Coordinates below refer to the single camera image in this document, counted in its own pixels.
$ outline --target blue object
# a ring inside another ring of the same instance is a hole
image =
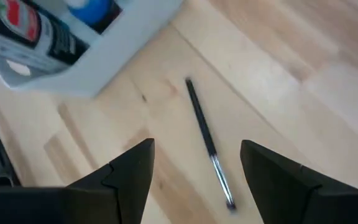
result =
[[[82,8],[68,7],[70,12],[88,25],[101,21],[111,8],[112,0],[89,0]]]

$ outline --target wooden floor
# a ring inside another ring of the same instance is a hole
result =
[[[187,76],[236,215],[204,148]],[[155,138],[143,223],[262,223],[242,139],[358,187],[358,0],[187,0],[94,100],[12,92],[0,81],[0,134],[26,186],[67,185]]]

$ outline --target bottle label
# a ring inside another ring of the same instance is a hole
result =
[[[15,34],[31,42],[37,40],[37,12],[18,0],[0,0],[0,19]]]

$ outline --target white plastic container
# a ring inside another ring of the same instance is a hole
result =
[[[120,16],[97,34],[73,17],[62,0],[35,2],[70,26],[90,48],[70,68],[56,74],[23,76],[0,58],[0,76],[13,90],[45,90],[94,97],[120,69],[176,14],[183,0],[120,0]]]

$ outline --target black pen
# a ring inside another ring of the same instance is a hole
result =
[[[221,183],[222,189],[226,196],[226,205],[230,211],[236,210],[236,205],[234,204],[234,200],[232,194],[230,192],[229,186],[227,184],[226,178],[224,176],[222,167],[218,160],[218,154],[216,153],[216,148],[214,142],[212,140],[211,133],[209,132],[208,125],[206,124],[206,120],[203,114],[203,110],[201,109],[200,103],[198,101],[196,91],[193,86],[193,82],[191,81],[190,77],[186,78],[186,86],[189,91],[190,99],[194,107],[194,111],[196,113],[198,125],[200,127],[201,133],[204,138],[206,149],[208,150],[209,158],[211,159],[212,163],[214,164],[214,168],[216,171],[216,175]]]

